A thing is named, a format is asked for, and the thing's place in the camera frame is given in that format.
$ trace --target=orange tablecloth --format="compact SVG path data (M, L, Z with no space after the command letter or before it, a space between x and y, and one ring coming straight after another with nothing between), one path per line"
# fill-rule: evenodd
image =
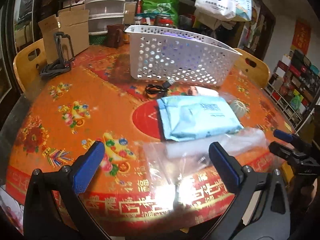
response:
M224 212L233 195L213 167L193 175L190 205L174 212L162 206L141 151L143 142L161 138L156 102L145 97L145 85L130 76L128 45L91 46L78 55L72 71L49 81L25 118L10 156L7 192L23 204L35 168L48 172L71 165L94 140L100 140L105 143L105 158L81 199L108 234L190 227ZM168 94L185 95L189 85L176 83ZM285 119L262 90L235 69L219 91L247 106L249 111L240 120L245 127L262 129L270 141L275 140L275 128L288 132ZM237 159L266 171L273 156L260 149ZM68 221L59 194L55 196Z

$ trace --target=red chinese banner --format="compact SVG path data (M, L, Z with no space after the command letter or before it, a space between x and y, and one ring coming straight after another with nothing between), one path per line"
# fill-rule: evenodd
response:
M301 19L297 19L291 49L300 49L307 54L311 37L311 27Z

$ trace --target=brown leather cup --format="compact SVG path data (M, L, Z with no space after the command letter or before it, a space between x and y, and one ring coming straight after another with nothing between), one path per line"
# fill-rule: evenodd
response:
M106 46L110 48L118 48L124 44L124 25L113 24L108 25L107 43Z

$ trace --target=screw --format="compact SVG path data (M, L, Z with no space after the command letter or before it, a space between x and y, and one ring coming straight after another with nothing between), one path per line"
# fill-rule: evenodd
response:
M277 176L280 176L281 175L281 171L279 169L275 169L273 171Z
M249 173L249 172L252 171L252 168L251 168L250 166L248 166L248 165L245 165L245 166L242 167L242 170L243 170L244 172Z
M38 175L40 173L40 170L39 169L35 169L34 171L33 171L33 175Z
M62 169L63 172L68 172L68 171L70 171L70 166L69 165L64 165L61 169Z

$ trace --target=floral tablecloth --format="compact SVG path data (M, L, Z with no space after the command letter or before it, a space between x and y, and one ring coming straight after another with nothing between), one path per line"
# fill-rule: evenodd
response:
M91 46L76 57L71 72L49 81L33 103L17 135L7 171L6 191L24 203L35 168L57 171L83 155L94 140L105 144L105 157L86 193L80 197L98 223L113 236L163 232L191 227L226 210L228 193L216 170L206 168L188 178L191 202L172 211L165 192L153 190L144 142L162 139L156 101L144 94L145 81L130 76L129 46ZM176 83L168 95L186 95L190 84ZM274 129L289 132L274 105L246 76L233 69L219 92L227 92L248 108L240 120L273 141ZM262 148L237 157L256 171L273 163ZM67 211L55 197L66 223Z

